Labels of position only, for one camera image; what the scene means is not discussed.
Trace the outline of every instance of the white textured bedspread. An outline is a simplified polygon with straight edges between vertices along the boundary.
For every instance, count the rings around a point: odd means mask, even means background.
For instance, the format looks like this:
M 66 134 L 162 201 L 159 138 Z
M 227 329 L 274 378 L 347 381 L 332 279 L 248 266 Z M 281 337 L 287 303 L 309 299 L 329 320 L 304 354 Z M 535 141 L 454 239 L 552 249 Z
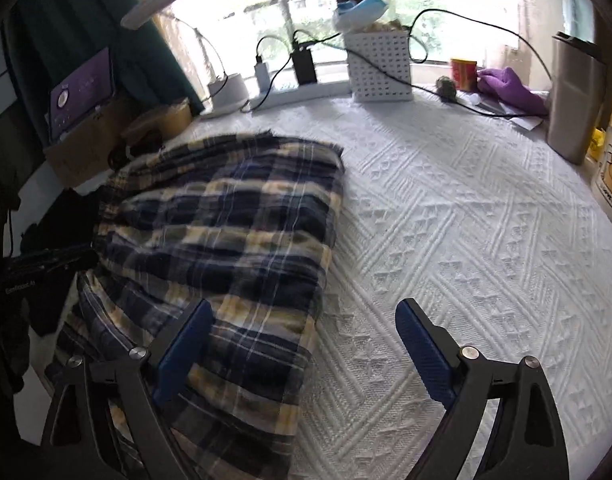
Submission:
M 318 100 L 195 123 L 187 135 L 271 128 L 345 147 L 345 202 L 292 478 L 403 479 L 442 406 L 397 335 L 413 297 L 489 358 L 537 356 L 573 480 L 612 443 L 612 224 L 576 169 L 507 121 L 426 96 Z M 494 420 L 462 471 L 471 478 Z

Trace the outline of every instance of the teal curtain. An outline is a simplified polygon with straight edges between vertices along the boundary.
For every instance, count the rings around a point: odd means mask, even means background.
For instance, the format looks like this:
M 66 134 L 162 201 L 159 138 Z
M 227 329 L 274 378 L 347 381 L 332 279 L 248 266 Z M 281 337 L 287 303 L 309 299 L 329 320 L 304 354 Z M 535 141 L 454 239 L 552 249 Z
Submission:
M 15 5 L 4 25 L 9 60 L 44 144 L 50 90 L 106 46 L 118 86 L 134 98 L 156 105 L 188 97 L 194 113 L 203 110 L 154 23 L 134 31 L 119 26 L 138 1 L 19 0 Z

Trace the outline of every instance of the folded plaid garment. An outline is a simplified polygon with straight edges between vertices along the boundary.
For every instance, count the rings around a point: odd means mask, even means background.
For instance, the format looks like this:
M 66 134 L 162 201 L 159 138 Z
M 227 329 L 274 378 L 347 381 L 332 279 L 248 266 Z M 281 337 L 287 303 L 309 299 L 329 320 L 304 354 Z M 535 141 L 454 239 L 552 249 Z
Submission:
M 285 478 L 340 212 L 340 155 L 233 134 L 116 174 L 94 241 L 100 265 L 78 278 L 55 363 L 147 347 L 205 298 L 216 321 L 166 420 L 202 478 Z

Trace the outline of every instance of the plastic basket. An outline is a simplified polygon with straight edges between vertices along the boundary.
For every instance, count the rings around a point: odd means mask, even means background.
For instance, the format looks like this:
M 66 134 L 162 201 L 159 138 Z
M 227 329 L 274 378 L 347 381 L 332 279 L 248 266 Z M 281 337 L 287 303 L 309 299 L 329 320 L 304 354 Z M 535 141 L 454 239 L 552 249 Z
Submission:
M 385 72 L 411 83 L 407 31 L 345 34 L 346 48 L 370 59 Z M 356 101 L 410 101 L 412 88 L 375 70 L 348 53 L 348 75 Z

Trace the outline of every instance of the metal screw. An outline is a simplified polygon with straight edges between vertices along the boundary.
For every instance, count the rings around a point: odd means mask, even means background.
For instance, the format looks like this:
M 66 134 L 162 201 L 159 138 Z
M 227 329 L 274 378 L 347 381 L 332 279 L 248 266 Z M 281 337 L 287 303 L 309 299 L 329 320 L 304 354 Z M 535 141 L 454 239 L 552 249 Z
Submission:
M 532 355 L 526 355 L 526 357 L 524 357 L 524 362 L 526 363 L 526 366 L 530 368 L 539 368 L 541 366 L 540 360 Z
M 462 355 L 466 359 L 477 359 L 480 356 L 480 351 L 474 346 L 465 346 L 462 348 Z
M 68 367 L 77 368 L 83 362 L 84 358 L 81 357 L 81 355 L 73 355 L 70 359 L 68 359 Z
M 128 355 L 130 356 L 131 359 L 134 359 L 136 361 L 136 360 L 144 358 L 147 353 L 148 353 L 148 350 L 146 350 L 145 348 L 141 348 L 141 346 L 135 346 L 135 348 L 133 348 L 130 352 L 128 352 Z

